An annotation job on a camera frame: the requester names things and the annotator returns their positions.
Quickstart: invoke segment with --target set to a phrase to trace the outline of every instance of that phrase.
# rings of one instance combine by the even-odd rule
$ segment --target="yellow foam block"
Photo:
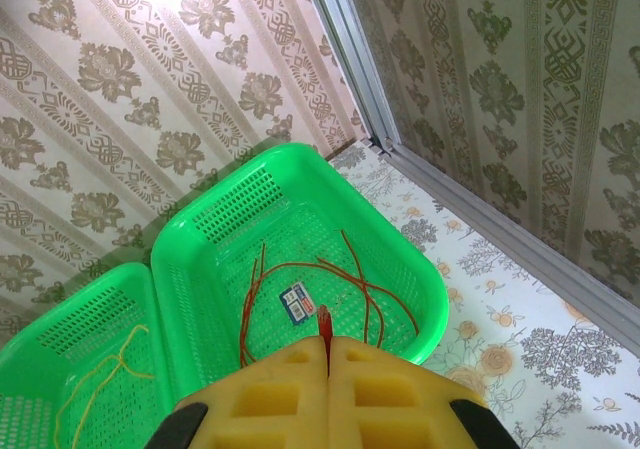
[[[336,337],[330,375],[309,337],[180,402],[209,410],[191,449],[475,449],[449,403],[480,396],[355,339]]]
[[[326,449],[327,355],[309,337],[183,399],[209,410],[190,449]]]
[[[331,343],[329,442],[349,449],[475,449],[449,403],[469,389],[348,337]]]

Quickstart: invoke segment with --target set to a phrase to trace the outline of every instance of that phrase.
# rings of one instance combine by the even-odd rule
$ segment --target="yellow wire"
[[[87,403],[87,406],[84,409],[84,413],[82,414],[82,417],[80,418],[80,423],[78,424],[78,428],[76,429],[76,432],[75,432],[75,434],[73,436],[73,443],[71,445],[71,449],[75,449],[77,447],[78,439],[80,438],[80,432],[82,431],[82,428],[83,428],[85,422],[87,421],[87,419],[89,417],[89,411],[91,410],[91,406],[93,406],[93,403],[95,402],[96,398],[98,397],[98,393],[111,381],[111,379],[114,378],[114,376],[116,375],[116,373],[118,372],[118,370],[121,367],[124,367],[125,370],[129,374],[131,374],[132,376],[142,377],[142,378],[145,378],[145,379],[153,379],[153,377],[154,377],[153,374],[146,374],[144,372],[134,371],[133,369],[131,369],[129,367],[129,365],[126,362],[124,362],[124,351],[127,348],[127,346],[131,343],[131,340],[133,339],[133,336],[139,330],[143,330],[143,331],[145,331],[147,333],[149,332],[149,328],[147,326],[145,326],[145,325],[138,324],[137,326],[135,326],[131,330],[131,332],[129,333],[129,336],[127,337],[126,341],[124,341],[124,344],[120,348],[120,351],[118,352],[117,355],[111,354],[111,355],[105,357],[102,361],[100,361],[100,363],[93,370],[88,372],[82,379],[80,379],[80,381],[78,381],[78,384],[76,384],[76,387],[71,392],[71,395],[69,396],[69,399],[67,399],[67,401],[62,405],[62,407],[60,408],[60,410],[56,414],[56,426],[55,426],[55,430],[53,432],[53,444],[56,447],[56,449],[60,449],[60,442],[58,441],[58,436],[60,434],[60,417],[62,416],[62,413],[69,406],[69,404],[71,404],[71,402],[75,399],[75,397],[78,394],[78,391],[80,390],[80,387],[87,380],[89,380],[89,378],[91,378],[95,374],[97,374],[100,371],[100,369],[102,369],[102,367],[107,362],[109,362],[112,359],[115,359],[115,360],[118,361],[118,364],[113,368],[113,370],[107,376],[107,378],[104,381],[102,381],[98,385],[98,387],[96,387],[96,389],[93,391],[93,394],[91,394],[91,398],[89,399],[89,402]]]

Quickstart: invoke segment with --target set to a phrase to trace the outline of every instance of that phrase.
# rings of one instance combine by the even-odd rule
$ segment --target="green plastic basket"
[[[309,146],[286,144],[245,164],[177,214],[153,247],[152,272],[166,329],[170,366],[184,397],[239,369],[239,331],[254,260],[266,244],[269,268],[317,257],[357,276],[345,230],[365,278],[395,293],[420,333],[389,296],[373,293],[385,319],[382,348],[422,363],[444,332],[448,302],[434,266]],[[362,292],[336,276],[286,268],[266,279],[256,298],[247,346],[263,358],[317,334],[315,317],[294,325],[280,295],[301,281],[325,304],[334,333],[363,337]],[[369,342],[379,319],[372,310]]]
[[[150,337],[155,291],[142,264],[121,265],[38,318],[0,351],[0,447],[54,447],[56,416],[78,382],[105,357],[124,351],[135,371],[156,374],[163,348]],[[60,413],[59,447],[70,448],[82,414],[98,385],[118,364],[106,362]],[[90,407],[77,447],[143,447],[171,408],[166,380],[134,377],[120,368]]]

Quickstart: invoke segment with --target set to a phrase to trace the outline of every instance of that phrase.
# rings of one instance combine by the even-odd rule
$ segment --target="wallpaper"
[[[0,344],[352,101],[311,0],[0,0]]]
[[[640,0],[354,0],[402,142],[640,305]]]

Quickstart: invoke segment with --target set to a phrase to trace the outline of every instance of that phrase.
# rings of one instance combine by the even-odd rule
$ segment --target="red cable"
[[[407,308],[407,306],[395,295],[393,294],[391,291],[389,291],[388,289],[385,289],[383,287],[377,286],[375,284],[372,284],[368,281],[366,281],[364,279],[364,273],[362,271],[362,266],[360,265],[360,261],[353,249],[353,246],[351,245],[351,243],[349,242],[349,240],[347,239],[346,233],[344,232],[344,230],[340,231],[342,234],[342,237],[347,245],[347,247],[349,248],[349,251],[351,252],[351,255],[353,256],[356,268],[358,270],[358,275],[359,277],[355,277],[351,274],[349,274],[347,271],[345,271],[344,269],[342,269],[341,267],[336,266],[335,264],[330,263],[329,261],[322,259],[320,257],[318,257],[318,262],[320,262],[320,264],[316,264],[316,263],[312,263],[312,262],[284,262],[281,264],[277,264],[276,266],[272,267],[271,269],[268,269],[266,272],[264,271],[264,266],[265,266],[265,255],[266,255],[266,244],[263,243],[262,245],[262,252],[261,252],[261,257],[260,257],[260,274],[258,276],[258,278],[255,278],[255,271],[256,271],[256,266],[258,264],[258,259],[256,259],[254,261],[254,265],[253,265],[253,270],[251,273],[251,285],[249,286],[249,290],[247,291],[247,295],[245,297],[245,301],[244,301],[244,305],[243,305],[243,310],[242,310],[242,324],[241,324],[241,329],[240,329],[240,365],[241,367],[244,367],[247,365],[247,360],[246,360],[246,356],[248,356],[253,362],[256,361],[256,359],[251,355],[251,353],[249,352],[249,349],[247,348],[246,345],[246,339],[247,339],[247,335],[249,332],[249,322],[251,319],[251,310],[253,308],[256,296],[258,294],[258,291],[260,290],[260,287],[262,286],[262,282],[271,274],[273,274],[275,271],[282,269],[284,267],[309,267],[309,268],[316,268],[316,269],[323,269],[327,272],[330,272],[332,274],[334,274],[337,277],[340,277],[341,279],[355,285],[356,287],[358,287],[358,289],[360,289],[360,291],[362,291],[364,298],[365,298],[365,325],[364,325],[364,341],[368,342],[368,326],[369,326],[369,316],[370,316],[370,305],[373,305],[374,309],[376,310],[376,312],[378,313],[378,318],[380,319],[380,333],[378,335],[378,342],[377,342],[377,347],[380,347],[382,345],[382,339],[384,336],[384,316],[382,314],[382,311],[380,310],[380,306],[378,306],[377,302],[371,297],[371,295],[369,294],[368,289],[373,289],[376,291],[380,291],[383,292],[384,294],[387,294],[388,296],[392,297],[399,305],[400,307],[402,307],[402,309],[404,310],[404,312],[407,314],[407,316],[409,317],[409,319],[411,320],[411,323],[413,324],[413,327],[416,331],[416,335],[419,333],[419,329],[418,329],[418,324],[415,320],[415,318],[413,317],[413,314],[411,313],[411,311]]]
[[[324,348],[327,352],[327,375],[331,367],[331,338],[333,338],[333,325],[331,323],[331,314],[327,306],[322,304],[318,308],[318,333],[324,339]]]

